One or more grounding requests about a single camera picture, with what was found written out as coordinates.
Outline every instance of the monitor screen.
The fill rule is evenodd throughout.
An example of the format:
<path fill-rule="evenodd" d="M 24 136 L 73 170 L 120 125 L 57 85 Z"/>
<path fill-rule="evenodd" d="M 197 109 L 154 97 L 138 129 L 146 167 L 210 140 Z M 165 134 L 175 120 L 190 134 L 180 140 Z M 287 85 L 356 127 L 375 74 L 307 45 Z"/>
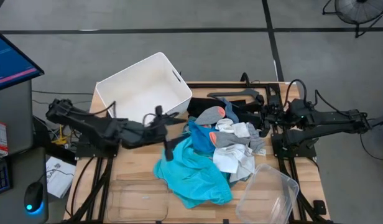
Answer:
<path fill-rule="evenodd" d="M 42 74 L 33 61 L 0 35 L 0 90 Z"/>

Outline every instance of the blue towel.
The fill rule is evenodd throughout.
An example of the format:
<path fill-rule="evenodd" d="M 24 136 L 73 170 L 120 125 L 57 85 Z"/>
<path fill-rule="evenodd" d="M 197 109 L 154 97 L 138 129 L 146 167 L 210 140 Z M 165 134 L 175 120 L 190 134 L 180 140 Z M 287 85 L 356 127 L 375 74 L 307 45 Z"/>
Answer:
<path fill-rule="evenodd" d="M 207 200 L 224 205 L 233 199 L 227 180 L 215 164 L 194 153 L 191 137 L 175 147 L 172 161 L 165 160 L 164 150 L 162 158 L 154 167 L 154 175 L 167 181 L 186 208 Z"/>
<path fill-rule="evenodd" d="M 212 153 L 215 150 L 215 146 L 211 142 L 210 132 L 218 130 L 215 127 L 204 128 L 190 120 L 187 123 L 191 138 L 193 139 L 193 147 L 200 152 Z"/>
<path fill-rule="evenodd" d="M 239 122 L 239 118 L 233 112 L 233 105 L 229 101 L 227 101 L 225 98 L 220 98 L 220 100 L 226 104 L 226 106 L 224 107 L 226 117 L 231 119 L 235 124 L 237 124 Z"/>

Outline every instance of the gray floor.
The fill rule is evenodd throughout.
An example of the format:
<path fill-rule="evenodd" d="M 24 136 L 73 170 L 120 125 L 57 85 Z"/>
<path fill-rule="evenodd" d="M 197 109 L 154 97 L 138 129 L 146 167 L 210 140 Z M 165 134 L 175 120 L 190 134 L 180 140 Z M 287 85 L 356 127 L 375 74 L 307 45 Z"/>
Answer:
<path fill-rule="evenodd" d="M 322 16 L 325 0 L 269 0 L 275 28 L 352 27 L 336 16 Z M 259 0 L 5 0 L 0 30 L 159 29 L 175 27 L 265 27 Z M 381 20 L 378 27 L 383 27 Z M 95 83 L 163 52 L 185 80 L 276 81 L 267 33 L 7 35 L 46 75 L 33 89 L 93 91 Z M 352 32 L 276 33 L 286 81 L 301 78 L 341 110 L 358 108 L 375 118 L 383 113 L 383 32 L 359 39 Z M 90 96 L 34 94 L 73 101 Z M 88 108 L 89 104 L 78 105 Z M 329 110 L 323 103 L 320 110 Z M 34 105 L 44 117 L 46 105 Z M 383 130 L 363 136 L 367 149 L 383 157 Z M 369 157 L 358 135 L 337 134 L 317 144 L 318 163 L 334 221 L 383 223 L 383 162 Z M 64 213 L 64 200 L 50 204 L 49 222 Z"/>

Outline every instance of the clear plastic container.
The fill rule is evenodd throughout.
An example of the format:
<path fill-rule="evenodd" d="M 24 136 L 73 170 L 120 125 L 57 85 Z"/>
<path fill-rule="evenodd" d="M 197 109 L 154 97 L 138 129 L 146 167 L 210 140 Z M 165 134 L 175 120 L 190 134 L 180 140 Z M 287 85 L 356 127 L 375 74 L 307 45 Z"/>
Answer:
<path fill-rule="evenodd" d="M 113 223 L 164 220 L 168 193 L 164 180 L 114 180 L 109 187 L 107 219 Z"/>
<path fill-rule="evenodd" d="M 260 164 L 237 204 L 236 215 L 244 223 L 285 224 L 298 193 L 296 181 Z"/>

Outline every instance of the orange patch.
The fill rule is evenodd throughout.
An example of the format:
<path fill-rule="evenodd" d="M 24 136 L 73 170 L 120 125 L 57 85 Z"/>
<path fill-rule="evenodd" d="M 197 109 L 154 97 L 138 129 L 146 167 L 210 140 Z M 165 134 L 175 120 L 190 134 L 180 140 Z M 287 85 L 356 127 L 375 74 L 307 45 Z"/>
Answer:
<path fill-rule="evenodd" d="M 211 142 L 215 145 L 216 144 L 216 135 L 213 131 L 210 132 L 210 139 L 211 139 Z"/>
<path fill-rule="evenodd" d="M 224 109 L 223 109 L 222 107 L 219 107 L 219 108 L 218 108 L 218 113 L 219 113 L 221 116 L 223 116 L 223 117 L 224 117 L 224 115 L 225 115 Z"/>

